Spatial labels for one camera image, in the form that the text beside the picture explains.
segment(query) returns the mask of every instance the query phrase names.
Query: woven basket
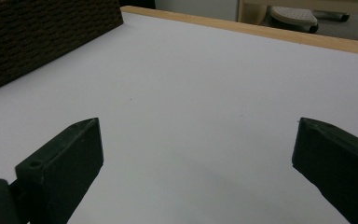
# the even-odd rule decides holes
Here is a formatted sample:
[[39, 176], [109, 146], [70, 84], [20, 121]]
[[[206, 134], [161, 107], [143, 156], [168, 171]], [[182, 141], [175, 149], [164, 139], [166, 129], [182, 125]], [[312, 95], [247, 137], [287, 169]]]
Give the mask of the woven basket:
[[122, 23], [118, 0], [0, 0], [0, 86]]

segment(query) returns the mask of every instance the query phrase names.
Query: wooden trim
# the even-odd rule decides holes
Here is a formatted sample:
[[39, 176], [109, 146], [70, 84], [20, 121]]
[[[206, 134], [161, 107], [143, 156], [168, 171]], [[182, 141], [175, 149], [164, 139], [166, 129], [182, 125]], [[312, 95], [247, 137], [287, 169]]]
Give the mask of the wooden trim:
[[343, 38], [336, 38], [324, 35], [311, 35], [299, 32], [275, 29], [264, 26], [245, 24], [235, 21], [222, 21], [199, 16], [186, 15], [175, 12], [161, 11], [141, 7], [122, 7], [123, 12], [138, 14], [143, 16], [161, 18], [171, 21], [182, 21], [197, 25], [209, 26], [229, 31], [245, 33], [249, 35], [259, 35], [297, 44], [310, 45], [326, 49], [337, 49], [352, 53], [358, 53], [358, 41]]

